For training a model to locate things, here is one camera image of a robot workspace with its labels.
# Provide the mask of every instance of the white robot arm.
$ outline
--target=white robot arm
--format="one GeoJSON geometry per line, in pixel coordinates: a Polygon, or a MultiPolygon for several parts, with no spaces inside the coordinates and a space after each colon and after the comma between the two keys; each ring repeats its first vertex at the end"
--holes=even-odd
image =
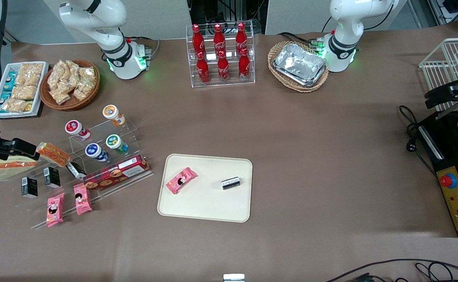
{"type": "Polygon", "coordinates": [[[330,14],[337,21],[334,34],[322,38],[328,69],[340,72],[347,68],[364,31],[362,18],[388,13],[399,0],[332,0],[330,14]]]}
{"type": "Polygon", "coordinates": [[[134,78],[147,68],[144,45],[127,42],[118,29],[126,23],[120,0],[72,0],[62,3],[59,13],[64,25],[97,42],[119,78],[134,78]]]}

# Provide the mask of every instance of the yogurt bottle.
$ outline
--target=yogurt bottle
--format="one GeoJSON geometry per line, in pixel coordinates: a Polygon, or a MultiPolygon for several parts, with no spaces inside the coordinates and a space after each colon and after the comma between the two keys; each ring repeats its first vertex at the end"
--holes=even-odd
{"type": "Polygon", "coordinates": [[[66,123],[66,132],[77,136],[81,141],[88,140],[91,134],[88,129],[84,128],[83,125],[75,119],[69,120],[66,123]]]}
{"type": "Polygon", "coordinates": [[[115,105],[105,106],[102,110],[102,114],[105,118],[110,119],[116,126],[120,126],[125,123],[125,116],[119,113],[118,107],[115,105]]]}
{"type": "Polygon", "coordinates": [[[109,137],[107,137],[106,144],[109,148],[118,152],[118,154],[124,154],[128,151],[128,145],[116,134],[109,135],[109,137]]]}
{"type": "Polygon", "coordinates": [[[91,143],[86,146],[85,153],[88,157],[96,159],[101,163],[106,162],[107,159],[109,159],[109,154],[105,150],[102,150],[97,143],[91,143]]]}

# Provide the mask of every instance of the brown tabletop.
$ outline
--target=brown tabletop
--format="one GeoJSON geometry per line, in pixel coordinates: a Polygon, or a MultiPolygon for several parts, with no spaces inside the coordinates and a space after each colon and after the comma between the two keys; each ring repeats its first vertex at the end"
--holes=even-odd
{"type": "MultiPolygon", "coordinates": [[[[405,150],[406,121],[397,114],[400,104],[419,119],[430,114],[417,64],[449,37],[458,37],[458,25],[366,32],[349,68],[309,94],[285,88],[268,70],[267,53],[280,36],[256,37],[255,85],[204,89],[190,86],[184,40],[162,42],[151,70],[129,81],[111,73],[96,44],[16,43],[18,62],[92,61],[101,91],[76,112],[45,107],[40,118],[0,120],[3,138],[60,141],[67,120],[91,127],[114,103],[139,127],[155,174],[96,211],[40,230],[14,207],[18,185],[1,183],[0,281],[202,282],[223,273],[245,273],[250,282],[322,281],[383,259],[458,264],[440,188],[405,150]],[[173,153],[250,159],[249,220],[159,215],[164,163],[173,153]]],[[[367,271],[418,278],[409,262],[367,271]]]]}

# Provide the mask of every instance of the foil container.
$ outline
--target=foil container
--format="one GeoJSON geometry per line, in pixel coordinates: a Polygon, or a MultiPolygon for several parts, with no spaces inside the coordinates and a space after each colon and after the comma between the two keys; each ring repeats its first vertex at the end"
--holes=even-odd
{"type": "Polygon", "coordinates": [[[299,84],[312,87],[325,71],[326,61],[293,43],[283,47],[272,66],[299,84]]]}

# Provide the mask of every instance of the yellow control panel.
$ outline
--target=yellow control panel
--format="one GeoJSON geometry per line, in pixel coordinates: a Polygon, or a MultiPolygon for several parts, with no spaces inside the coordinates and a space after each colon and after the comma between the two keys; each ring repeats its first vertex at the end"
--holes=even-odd
{"type": "Polygon", "coordinates": [[[458,231],[458,174],[454,166],[436,172],[440,180],[445,201],[453,219],[455,229],[458,231]]]}

